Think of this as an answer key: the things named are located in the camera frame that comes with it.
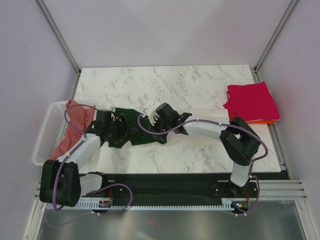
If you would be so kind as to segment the white green-sleeved Charlie Brown t-shirt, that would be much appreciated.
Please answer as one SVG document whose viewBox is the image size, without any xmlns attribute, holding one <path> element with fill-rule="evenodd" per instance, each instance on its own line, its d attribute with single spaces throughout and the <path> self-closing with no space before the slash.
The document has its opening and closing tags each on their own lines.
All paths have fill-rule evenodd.
<svg viewBox="0 0 320 240">
<path fill-rule="evenodd" d="M 128 142 L 133 146 L 150 143 L 167 143 L 167 132 L 186 135 L 183 126 L 192 116 L 189 112 L 182 114 L 174 110 L 169 104 L 163 103 L 156 109 L 156 115 L 148 117 L 134 109 L 116 108 L 112 110 L 98 110 L 93 123 L 94 130 L 100 137 L 101 143 L 108 143 L 111 148 L 122 148 Z"/>
</svg>

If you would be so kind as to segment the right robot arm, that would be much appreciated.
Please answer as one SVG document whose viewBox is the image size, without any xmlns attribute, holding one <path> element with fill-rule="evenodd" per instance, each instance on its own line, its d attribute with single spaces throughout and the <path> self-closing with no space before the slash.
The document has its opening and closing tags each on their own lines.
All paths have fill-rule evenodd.
<svg viewBox="0 0 320 240">
<path fill-rule="evenodd" d="M 247 191 L 251 162 L 261 142 L 255 131 L 241 117 L 220 123 L 216 120 L 197 118 L 188 112 L 179 114 L 168 103 L 158 106 L 155 113 L 154 124 L 151 127 L 155 132 L 174 129 L 175 134 L 220 140 L 227 155 L 233 161 L 230 193 L 240 197 Z"/>
</svg>

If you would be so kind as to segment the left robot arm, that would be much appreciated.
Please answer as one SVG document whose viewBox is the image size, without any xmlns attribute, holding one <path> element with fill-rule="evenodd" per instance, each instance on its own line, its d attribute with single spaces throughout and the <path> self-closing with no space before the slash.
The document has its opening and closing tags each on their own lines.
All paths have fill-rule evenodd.
<svg viewBox="0 0 320 240">
<path fill-rule="evenodd" d="M 113 133 L 125 131 L 125 118 L 110 110 L 99 110 L 87 130 L 81 131 L 80 140 L 63 156 L 48 159 L 42 166 L 39 199 L 51 204 L 55 211 L 75 207 L 87 194 L 106 196 L 114 187 L 127 188 L 122 183 L 110 184 L 98 173 L 80 174 L 91 156 L 108 141 Z"/>
</svg>

